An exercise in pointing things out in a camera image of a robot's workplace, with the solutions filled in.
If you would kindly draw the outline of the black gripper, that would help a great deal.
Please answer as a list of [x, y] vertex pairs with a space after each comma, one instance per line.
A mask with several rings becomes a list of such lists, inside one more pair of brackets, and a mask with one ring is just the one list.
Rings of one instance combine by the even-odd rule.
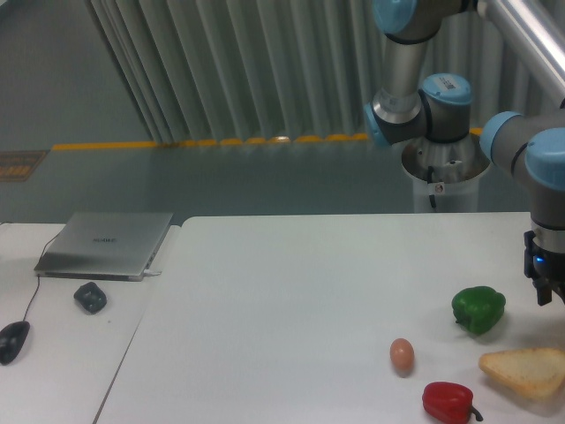
[[524, 275], [536, 289], [537, 303], [543, 307], [553, 295], [564, 300], [564, 254], [548, 251], [534, 241], [534, 231], [524, 233]]

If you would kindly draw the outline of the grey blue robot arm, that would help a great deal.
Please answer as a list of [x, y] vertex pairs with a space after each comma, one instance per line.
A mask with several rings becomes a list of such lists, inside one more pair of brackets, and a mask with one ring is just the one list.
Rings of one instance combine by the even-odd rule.
[[[455, 74], [421, 79], [427, 43], [443, 20], [475, 11], [491, 21], [552, 97], [552, 113], [525, 117], [503, 112], [470, 131], [471, 87]], [[380, 90], [365, 106], [378, 144], [419, 139], [421, 158], [405, 169], [428, 184], [457, 181], [474, 162], [505, 170], [531, 197], [531, 229], [524, 235], [524, 274], [540, 305], [564, 293], [564, 34], [537, 1], [376, 1], [373, 15], [385, 34]]]

